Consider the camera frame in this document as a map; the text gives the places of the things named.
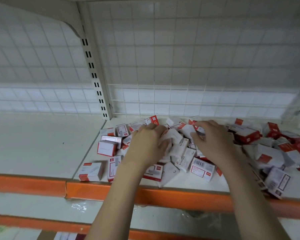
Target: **right hand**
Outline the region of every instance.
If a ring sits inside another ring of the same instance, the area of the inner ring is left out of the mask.
[[[203,140],[197,133],[191,133],[194,143],[202,154],[218,167],[231,166],[234,161],[241,161],[242,155],[237,151],[231,136],[225,127],[216,121],[198,121],[195,124],[204,128],[206,139]]]

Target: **hand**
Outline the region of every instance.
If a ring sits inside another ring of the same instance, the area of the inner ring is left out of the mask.
[[[156,164],[164,156],[169,143],[168,140],[164,140],[158,146],[159,138],[165,130],[167,128],[163,125],[157,126],[152,123],[135,130],[123,162],[132,162],[134,166],[139,166],[142,170]]]
[[[204,128],[206,139],[202,140],[197,133],[193,132],[191,136],[194,143],[202,154],[221,170],[223,167],[231,166],[234,161],[242,161],[242,155],[236,150],[224,126],[213,120],[198,121],[195,125]]]

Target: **pile of boxes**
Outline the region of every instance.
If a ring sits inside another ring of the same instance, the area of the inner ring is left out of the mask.
[[[144,178],[156,181],[161,188],[171,181],[180,171],[192,173],[210,181],[214,171],[217,177],[223,177],[222,171],[214,165],[194,144],[191,133],[197,133],[203,140],[205,131],[195,125],[201,117],[195,116],[185,123],[178,117],[168,117],[164,126],[167,130],[159,139],[159,145],[168,140],[169,144],[163,158],[149,167]],[[142,125],[150,123],[159,125],[157,117],[139,119],[128,125],[121,124],[113,128],[100,130],[101,140],[98,142],[97,153],[108,156],[107,178],[113,181],[118,165],[129,149],[131,133]],[[253,124],[237,118],[233,123],[226,124],[237,150],[247,159],[251,166],[260,190],[281,199],[290,182],[286,168],[300,171],[300,135],[280,131],[275,123],[268,122],[264,126]],[[79,177],[83,181],[99,181],[101,171],[105,168],[102,162],[90,163]]]

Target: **left hand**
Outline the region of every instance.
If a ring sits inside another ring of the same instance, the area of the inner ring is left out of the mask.
[[[129,149],[122,162],[131,162],[132,165],[146,170],[156,164],[163,156],[169,144],[168,140],[158,145],[162,133],[167,130],[163,125],[143,125],[132,133]]]

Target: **white wire grid back panel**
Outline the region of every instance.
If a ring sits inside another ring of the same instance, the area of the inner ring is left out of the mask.
[[[291,120],[300,0],[90,2],[113,114]]]
[[[0,111],[101,113],[81,39],[65,23],[0,4]]]

